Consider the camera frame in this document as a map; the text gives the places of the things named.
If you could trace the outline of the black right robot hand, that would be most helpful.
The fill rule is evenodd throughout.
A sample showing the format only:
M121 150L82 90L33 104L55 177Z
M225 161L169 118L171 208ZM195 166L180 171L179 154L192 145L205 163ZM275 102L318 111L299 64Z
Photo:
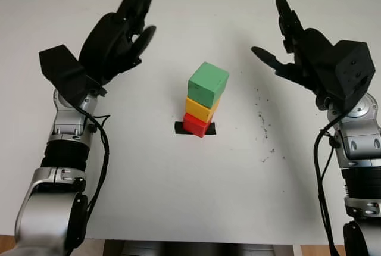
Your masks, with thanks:
M284 37L283 46L288 54L293 54L294 62L283 64L275 55L257 46L253 46L251 51L275 70L277 76L302 85L317 95L323 90L317 75L317 63L333 45L320 31L303 28L287 0L276 0L276 7L280 31Z

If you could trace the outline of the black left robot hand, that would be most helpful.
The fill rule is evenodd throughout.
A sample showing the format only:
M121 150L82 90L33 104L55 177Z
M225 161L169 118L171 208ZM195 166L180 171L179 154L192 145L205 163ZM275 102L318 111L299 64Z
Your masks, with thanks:
M145 26L151 2L122 0L118 10L104 15L85 40L79 62L100 85L142 62L140 56L157 29Z

